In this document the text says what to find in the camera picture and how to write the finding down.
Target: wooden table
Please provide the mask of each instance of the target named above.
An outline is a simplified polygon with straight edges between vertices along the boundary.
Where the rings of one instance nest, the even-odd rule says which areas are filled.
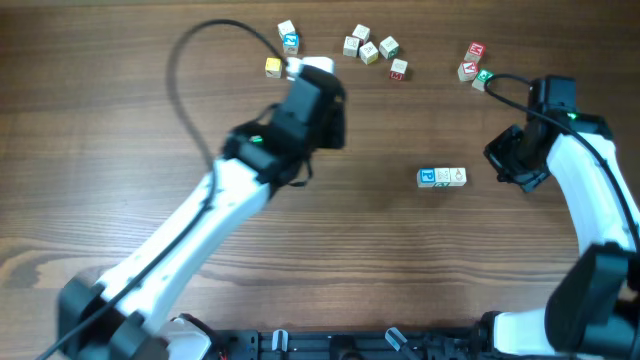
[[[601,1],[228,2],[0,12],[0,357],[33,358],[54,339],[56,294],[127,257],[204,174],[166,99],[179,34],[244,21],[277,43],[291,19],[301,55],[331,56],[349,95],[347,147],[318,151],[304,189],[282,190],[240,226],[175,306],[214,328],[385,329],[469,323],[545,305],[577,256],[555,180],[534,193],[496,182],[482,155],[522,113],[460,83],[471,41],[481,67],[578,80],[578,104],[607,117],[629,187],[640,191],[640,11]],[[393,35],[390,61],[342,56],[357,23]],[[267,50],[232,28],[188,48],[180,87],[219,149],[281,100]],[[526,101],[527,89],[500,83]],[[466,167],[462,188],[417,189],[420,167]]]

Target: yellow block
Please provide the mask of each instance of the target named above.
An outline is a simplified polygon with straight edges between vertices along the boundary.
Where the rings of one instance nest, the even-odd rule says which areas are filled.
[[[278,58],[267,58],[267,65],[264,67],[266,71],[280,72],[282,61]]]

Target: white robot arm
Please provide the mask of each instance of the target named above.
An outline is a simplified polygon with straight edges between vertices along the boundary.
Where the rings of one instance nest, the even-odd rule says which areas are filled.
[[[140,353],[149,359],[204,356],[210,346],[208,336],[185,321],[165,323],[169,309],[193,274],[238,225],[259,212],[282,186],[304,184],[292,180],[305,164],[311,176],[315,149],[344,146],[346,94],[335,76],[325,70],[333,70],[331,60],[305,59],[290,72],[295,81],[287,99],[269,108],[273,111],[271,121],[262,125],[254,120],[235,128],[222,156],[215,160],[215,177],[205,176],[149,240],[92,287],[73,279],[62,289],[59,338],[77,332],[61,346],[67,357],[109,359],[118,354],[117,358],[129,359]],[[207,203],[212,180],[215,196]],[[203,207],[204,214],[173,247],[178,234]],[[155,262],[144,279],[121,297],[133,279]],[[102,320],[77,330],[96,310],[119,297]]]
[[[530,115],[524,131],[513,126],[485,149],[498,179],[531,191],[555,176],[580,253],[545,308],[495,317],[494,349],[524,356],[637,357],[637,306],[619,301],[618,295],[625,282],[637,287],[633,273],[638,270],[640,214],[618,168],[604,119],[575,112],[575,81],[569,78],[548,76],[531,83],[527,108],[488,92]]]
[[[620,174],[615,145],[601,135],[580,134],[607,160],[634,219],[640,219],[638,207]],[[582,256],[592,244],[617,243],[622,249],[635,252],[620,202],[609,179],[587,151],[571,135],[560,134],[551,147],[547,165],[556,177],[567,200],[576,229],[578,247]],[[502,313],[494,323],[494,347],[513,355],[555,355],[545,331],[545,308],[522,313]]]

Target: green block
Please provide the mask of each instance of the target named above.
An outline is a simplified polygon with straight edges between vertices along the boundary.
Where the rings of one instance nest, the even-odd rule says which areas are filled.
[[[490,77],[492,77],[492,76],[493,76],[493,73],[492,73],[492,72],[489,72],[489,71],[487,71],[487,70],[485,70],[485,69],[482,69],[482,70],[480,70],[480,72],[478,73],[478,76],[476,76],[476,79],[477,79],[478,81],[485,82],[485,81],[487,81],[487,79],[488,79],[488,78],[490,78]]]

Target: wooden cube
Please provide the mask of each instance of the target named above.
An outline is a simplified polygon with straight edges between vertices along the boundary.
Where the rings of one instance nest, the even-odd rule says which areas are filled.
[[[458,68],[458,78],[460,81],[475,79],[478,74],[478,65],[473,61],[463,61]]]
[[[433,187],[436,184],[435,169],[418,170],[418,187]]]
[[[344,39],[344,47],[342,48],[342,54],[346,56],[357,57],[359,47],[360,47],[360,39],[347,36]]]
[[[492,76],[493,76],[493,73],[485,69],[482,69],[478,73],[478,76],[476,76],[476,79],[473,80],[473,83],[471,83],[471,86],[473,86],[474,88],[480,91],[484,91],[484,83],[487,82],[487,80]]]
[[[467,183],[467,172],[464,168],[450,168],[449,176],[451,177],[449,186],[462,186]]]
[[[436,168],[436,183],[434,187],[447,187],[451,183],[449,168]]]
[[[464,61],[473,61],[476,64],[480,62],[480,58],[484,55],[486,47],[483,44],[472,42],[467,50],[467,54],[464,56]]]
[[[282,40],[282,46],[284,47],[285,54],[296,55],[298,53],[298,35],[287,34]]]
[[[393,59],[389,78],[394,80],[404,80],[405,73],[407,72],[407,65],[409,65],[409,63],[404,60]]]
[[[382,54],[385,59],[391,59],[396,56],[398,50],[400,50],[400,44],[391,36],[382,40],[380,43],[380,54]]]
[[[360,59],[362,59],[365,64],[369,65],[376,61],[377,58],[378,49],[376,49],[376,46],[373,45],[371,41],[360,48]]]
[[[282,76],[282,61],[278,58],[267,58],[264,70],[267,72],[267,77],[280,78]]]
[[[358,24],[356,29],[353,30],[352,36],[360,39],[360,45],[363,45],[369,40],[369,34],[371,34],[371,30],[368,27]]]
[[[293,23],[291,20],[287,20],[278,24],[278,34],[280,34],[280,39],[284,40],[284,36],[287,34],[295,34],[296,29],[293,27]]]
[[[449,168],[420,169],[417,175],[418,187],[447,187],[451,183]]]

